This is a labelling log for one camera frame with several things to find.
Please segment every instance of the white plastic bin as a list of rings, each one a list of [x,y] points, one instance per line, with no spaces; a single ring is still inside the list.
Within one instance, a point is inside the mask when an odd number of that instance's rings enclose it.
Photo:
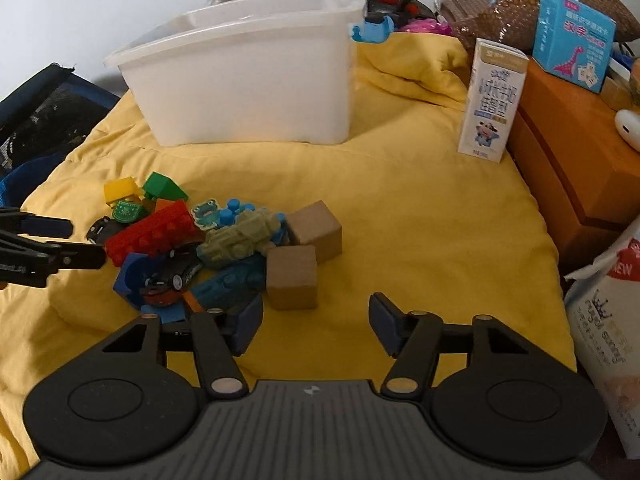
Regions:
[[[187,12],[104,61],[162,146],[348,135],[350,27],[367,0],[236,0]]]

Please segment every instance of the red label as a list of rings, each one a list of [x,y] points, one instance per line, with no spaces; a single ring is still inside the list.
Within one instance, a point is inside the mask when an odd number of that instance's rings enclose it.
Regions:
[[[629,246],[618,252],[618,260],[608,276],[626,282],[640,282],[640,242],[631,238]]]
[[[579,12],[579,11],[580,11],[580,5],[578,5],[577,3],[575,3],[575,2],[574,2],[574,1],[572,1],[572,0],[565,0],[565,1],[564,1],[564,6],[565,6],[567,9],[571,9],[571,10],[573,10],[573,11],[575,11],[575,12]]]

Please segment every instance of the blue box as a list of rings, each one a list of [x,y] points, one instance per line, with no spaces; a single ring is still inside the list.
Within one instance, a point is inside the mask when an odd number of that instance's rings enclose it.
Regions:
[[[599,93],[616,22],[576,0],[540,0],[533,59],[550,74]]]

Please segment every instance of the pile of toys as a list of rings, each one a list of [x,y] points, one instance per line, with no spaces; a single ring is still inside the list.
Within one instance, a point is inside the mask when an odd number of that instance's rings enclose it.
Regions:
[[[318,264],[342,252],[342,227],[324,202],[295,213],[231,199],[187,207],[187,194],[152,173],[142,188],[131,177],[108,182],[111,208],[89,229],[120,272],[113,290],[142,314],[163,323],[193,312],[259,302],[267,291],[276,309],[314,308]],[[217,271],[190,286],[203,268]]]

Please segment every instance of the metal screw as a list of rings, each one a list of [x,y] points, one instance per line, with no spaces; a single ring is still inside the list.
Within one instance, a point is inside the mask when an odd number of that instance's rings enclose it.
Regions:
[[[211,389],[218,394],[236,394],[242,390],[242,383],[233,377],[221,377],[211,383]]]
[[[395,377],[386,382],[386,389],[395,394],[412,394],[418,383],[408,377]]]

